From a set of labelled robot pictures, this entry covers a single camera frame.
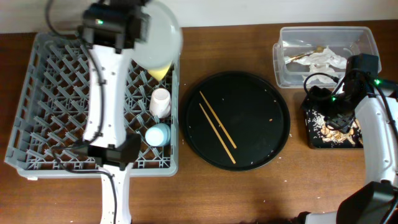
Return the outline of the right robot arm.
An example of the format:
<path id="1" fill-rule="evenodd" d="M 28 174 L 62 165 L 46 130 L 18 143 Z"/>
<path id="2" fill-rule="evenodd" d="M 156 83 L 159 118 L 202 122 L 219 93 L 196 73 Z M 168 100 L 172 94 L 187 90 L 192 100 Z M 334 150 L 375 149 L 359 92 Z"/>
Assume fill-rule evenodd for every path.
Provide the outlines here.
<path id="1" fill-rule="evenodd" d="M 389 223 L 397 212 L 397 83 L 378 76 L 379 58 L 359 54 L 347 60 L 333 91 L 313 86 L 304 111 L 323 115 L 326 126 L 347 133 L 358 121 L 366 184 L 329 213 L 302 212 L 297 223 Z"/>

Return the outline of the white napkin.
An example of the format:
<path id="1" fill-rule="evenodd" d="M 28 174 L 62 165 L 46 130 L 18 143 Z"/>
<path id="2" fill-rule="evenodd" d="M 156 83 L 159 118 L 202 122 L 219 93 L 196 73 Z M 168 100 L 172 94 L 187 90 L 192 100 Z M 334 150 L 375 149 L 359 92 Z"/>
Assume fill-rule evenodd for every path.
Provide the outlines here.
<path id="1" fill-rule="evenodd" d="M 338 72 L 344 72 L 347 59 L 337 55 L 329 47 L 321 48 L 319 52 L 308 52 L 307 55 L 292 59 L 291 62 L 307 66 L 310 74 L 326 73 L 337 77 Z"/>

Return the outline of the wooden chopstick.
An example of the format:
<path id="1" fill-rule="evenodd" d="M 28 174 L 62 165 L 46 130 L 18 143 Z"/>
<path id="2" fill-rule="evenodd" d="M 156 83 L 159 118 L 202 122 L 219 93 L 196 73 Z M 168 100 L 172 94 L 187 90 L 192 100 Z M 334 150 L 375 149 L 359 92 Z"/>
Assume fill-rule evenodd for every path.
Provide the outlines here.
<path id="1" fill-rule="evenodd" d="M 234 149 L 237 149 L 237 145 L 235 144 L 235 142 L 233 141 L 233 139 L 231 138 L 231 136 L 229 135 L 229 133 L 227 132 L 226 128 L 224 127 L 223 123 L 221 122 L 221 120 L 219 119 L 219 117 L 217 116 L 217 114 L 215 113 L 215 111 L 213 110 L 213 108 L 211 107 L 211 105 L 209 104 L 208 100 L 206 99 L 206 97 L 204 96 L 204 94 L 199 91 L 202 98 L 204 99 L 206 105 L 209 107 L 211 113 L 213 114 L 213 116 L 215 117 L 216 121 L 218 122 L 220 128 L 223 130 L 223 132 L 225 133 L 226 137 L 228 138 L 228 140 L 230 141 L 230 143 L 232 144 L 232 146 L 234 147 Z"/>
<path id="2" fill-rule="evenodd" d="M 224 150 L 226 151 L 227 155 L 229 156 L 231 162 L 233 164 L 236 164 L 236 161 L 234 159 L 234 157 L 232 156 L 232 154 L 230 153 L 229 149 L 227 148 L 226 144 L 224 143 L 223 139 L 221 138 L 219 132 L 217 131 L 217 129 L 215 128 L 215 125 L 213 124 L 213 122 L 211 121 L 210 117 L 208 116 L 208 114 L 206 113 L 205 109 L 203 108 L 203 106 L 199 103 L 199 106 L 203 112 L 203 114 L 205 115 L 207 121 L 209 122 L 211 128 L 213 129 L 214 133 L 216 134 L 219 142 L 221 143 L 221 145 L 223 146 Z"/>

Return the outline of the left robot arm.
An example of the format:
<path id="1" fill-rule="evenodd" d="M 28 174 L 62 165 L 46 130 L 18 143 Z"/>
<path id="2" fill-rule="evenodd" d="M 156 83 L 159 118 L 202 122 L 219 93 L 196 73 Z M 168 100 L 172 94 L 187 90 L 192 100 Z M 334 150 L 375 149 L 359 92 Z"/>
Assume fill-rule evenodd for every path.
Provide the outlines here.
<path id="1" fill-rule="evenodd" d="M 129 181 L 141 138 L 124 127 L 128 69 L 137 42 L 147 40 L 147 1 L 93 3 L 78 38 L 90 60 L 88 123 L 76 150 L 94 158 L 102 183 L 102 223 L 131 223 Z"/>

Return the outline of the grey round plate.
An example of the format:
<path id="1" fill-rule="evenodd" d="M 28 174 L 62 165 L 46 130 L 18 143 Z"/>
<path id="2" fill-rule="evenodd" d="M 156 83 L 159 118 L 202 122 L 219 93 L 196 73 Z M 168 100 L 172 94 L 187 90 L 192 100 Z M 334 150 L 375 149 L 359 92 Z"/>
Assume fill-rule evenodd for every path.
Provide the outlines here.
<path id="1" fill-rule="evenodd" d="M 151 1 L 141 11 L 149 16 L 147 37 L 134 44 L 132 59 L 144 69 L 161 70 L 180 55 L 182 29 L 171 9 L 161 1 Z"/>

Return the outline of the gold foil wrapper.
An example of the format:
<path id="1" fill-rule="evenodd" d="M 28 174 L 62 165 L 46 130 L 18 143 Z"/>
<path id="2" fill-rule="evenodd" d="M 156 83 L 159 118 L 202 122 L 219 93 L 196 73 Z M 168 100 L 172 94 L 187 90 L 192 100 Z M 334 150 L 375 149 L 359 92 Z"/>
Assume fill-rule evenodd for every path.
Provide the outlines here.
<path id="1" fill-rule="evenodd" d="M 315 50 L 310 50 L 308 52 L 304 52 L 304 53 L 301 53 L 301 54 L 298 54 L 298 55 L 294 55 L 294 56 L 285 56 L 284 57 L 284 62 L 285 62 L 285 64 L 288 64 L 290 62 L 293 62 L 294 60 L 298 60 L 298 59 L 300 59 L 302 57 L 309 56 L 309 55 L 314 54 L 314 53 L 322 53 L 324 51 L 324 49 L 325 49 L 325 47 L 318 46 Z"/>

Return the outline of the blue cup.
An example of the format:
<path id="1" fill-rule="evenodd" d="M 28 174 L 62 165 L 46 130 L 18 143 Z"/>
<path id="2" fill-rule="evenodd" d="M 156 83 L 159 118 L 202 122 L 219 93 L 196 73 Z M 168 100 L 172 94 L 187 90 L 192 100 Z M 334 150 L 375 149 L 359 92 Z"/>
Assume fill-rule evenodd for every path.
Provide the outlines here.
<path id="1" fill-rule="evenodd" d="M 163 147 L 170 143 L 171 129 L 167 124 L 159 123 L 146 131 L 145 140 L 150 146 Z"/>

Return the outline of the pink cup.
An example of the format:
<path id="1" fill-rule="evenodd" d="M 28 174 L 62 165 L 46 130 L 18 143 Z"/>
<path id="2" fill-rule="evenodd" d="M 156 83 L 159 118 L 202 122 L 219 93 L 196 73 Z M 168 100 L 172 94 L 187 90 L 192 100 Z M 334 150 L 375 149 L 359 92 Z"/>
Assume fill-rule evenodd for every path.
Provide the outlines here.
<path id="1" fill-rule="evenodd" d="M 159 119 L 166 118 L 171 113 L 171 95 L 165 88 L 157 88 L 152 92 L 149 111 Z"/>

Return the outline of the yellow bowl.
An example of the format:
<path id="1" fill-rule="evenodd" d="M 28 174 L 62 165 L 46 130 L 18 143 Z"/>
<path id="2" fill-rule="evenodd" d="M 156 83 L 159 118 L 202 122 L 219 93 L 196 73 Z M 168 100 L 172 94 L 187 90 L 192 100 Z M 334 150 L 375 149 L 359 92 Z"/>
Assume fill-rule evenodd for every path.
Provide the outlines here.
<path id="1" fill-rule="evenodd" d="M 147 72 L 153 77 L 155 78 L 158 82 L 160 82 L 167 74 L 167 72 L 169 71 L 170 67 L 171 67 L 171 63 L 169 63 L 168 65 L 166 65 L 165 67 L 159 68 L 159 69 L 155 69 L 155 70 L 148 70 Z"/>

